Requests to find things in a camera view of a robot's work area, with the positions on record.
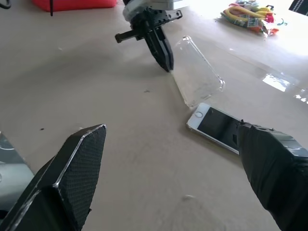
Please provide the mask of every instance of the black cable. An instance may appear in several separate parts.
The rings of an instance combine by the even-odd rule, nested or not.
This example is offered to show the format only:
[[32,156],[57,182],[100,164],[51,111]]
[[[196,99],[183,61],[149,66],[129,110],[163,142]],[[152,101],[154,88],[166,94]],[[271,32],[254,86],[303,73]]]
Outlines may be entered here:
[[11,0],[6,0],[6,5],[0,3],[0,7],[6,10],[8,10],[11,6]]
[[50,16],[53,16],[53,0],[49,0]]

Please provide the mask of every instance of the plastic bag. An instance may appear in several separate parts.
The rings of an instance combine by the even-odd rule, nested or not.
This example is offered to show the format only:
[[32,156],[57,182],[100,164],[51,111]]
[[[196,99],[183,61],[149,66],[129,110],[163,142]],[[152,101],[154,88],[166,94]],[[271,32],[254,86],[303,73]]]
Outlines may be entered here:
[[237,0],[220,14],[235,25],[263,33],[265,36],[275,35],[279,26],[287,25],[274,13],[274,6],[262,7],[255,0]]

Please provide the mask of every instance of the red container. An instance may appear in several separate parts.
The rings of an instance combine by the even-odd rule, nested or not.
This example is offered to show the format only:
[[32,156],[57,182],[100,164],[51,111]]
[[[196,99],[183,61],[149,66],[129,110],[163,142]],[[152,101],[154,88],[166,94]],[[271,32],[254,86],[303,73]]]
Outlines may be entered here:
[[[35,5],[50,12],[50,0],[32,0]],[[70,11],[114,7],[117,0],[53,0],[53,11]]]

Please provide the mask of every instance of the smartphone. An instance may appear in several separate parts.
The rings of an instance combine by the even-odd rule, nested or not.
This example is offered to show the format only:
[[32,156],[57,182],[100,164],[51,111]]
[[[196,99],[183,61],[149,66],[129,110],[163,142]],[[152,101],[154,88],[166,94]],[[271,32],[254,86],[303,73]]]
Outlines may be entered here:
[[188,120],[187,126],[218,145],[239,154],[235,141],[238,122],[237,118],[201,103]]

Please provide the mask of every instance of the gray metal part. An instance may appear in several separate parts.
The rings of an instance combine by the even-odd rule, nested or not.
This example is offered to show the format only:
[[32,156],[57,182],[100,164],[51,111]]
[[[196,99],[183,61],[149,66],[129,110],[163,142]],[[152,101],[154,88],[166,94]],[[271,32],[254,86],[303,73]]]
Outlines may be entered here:
[[9,211],[33,177],[22,157],[0,132],[0,210]]
[[146,8],[153,10],[173,11],[189,5],[189,0],[132,0],[123,10],[123,16],[126,21],[141,13]]

